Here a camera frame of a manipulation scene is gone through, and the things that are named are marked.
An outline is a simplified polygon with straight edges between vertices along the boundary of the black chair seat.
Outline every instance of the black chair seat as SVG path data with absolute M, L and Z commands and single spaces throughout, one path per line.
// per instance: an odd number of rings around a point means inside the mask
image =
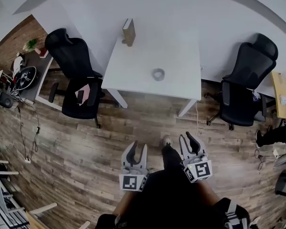
M 92 87 L 93 83 L 97 83 L 97 88 Z M 94 105 L 88 106 L 88 100 L 82 105 L 77 104 L 75 92 L 83 86 L 89 84 L 90 91 L 96 91 L 99 97 L 95 98 Z M 62 113 L 76 119 L 94 119 L 100 103 L 100 97 L 103 97 L 101 89 L 102 79 L 100 78 L 77 78 L 71 79 L 66 91 L 65 98 L 62 104 Z
M 230 104 L 220 103 L 220 118 L 240 126 L 252 126 L 254 122 L 254 104 L 252 91 L 230 83 Z

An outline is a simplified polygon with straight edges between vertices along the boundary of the shoe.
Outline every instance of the shoe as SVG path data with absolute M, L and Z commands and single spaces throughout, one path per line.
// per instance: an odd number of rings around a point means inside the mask
M 163 137 L 163 146 L 165 147 L 165 146 L 167 146 L 167 145 L 169 145 L 169 146 L 172 146 L 172 145 L 173 145 L 173 142 L 172 142 L 172 140 L 171 140 L 171 138 L 170 138 L 169 135 L 165 135 L 165 136 Z
M 250 226 L 256 225 L 256 224 L 258 223 L 258 221 L 259 221 L 260 218 L 261 218 L 260 216 L 259 216 L 259 217 L 256 217 L 256 218 L 250 223 Z
M 256 133 L 255 133 L 256 148 L 260 148 L 261 147 L 261 146 L 259 146 L 257 144 L 257 140 L 260 139 L 261 137 L 262 137 L 261 131 L 257 130 Z

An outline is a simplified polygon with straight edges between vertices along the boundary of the paper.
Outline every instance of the paper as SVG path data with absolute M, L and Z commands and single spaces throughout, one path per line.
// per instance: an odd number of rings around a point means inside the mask
M 76 98 L 78 96 L 78 92 L 79 91 L 84 91 L 84 95 L 82 97 L 82 103 L 79 104 L 80 106 L 89 98 L 89 93 L 90 93 L 90 87 L 89 87 L 89 84 L 83 86 L 80 90 L 76 91 L 75 92 L 75 95 L 76 95 Z

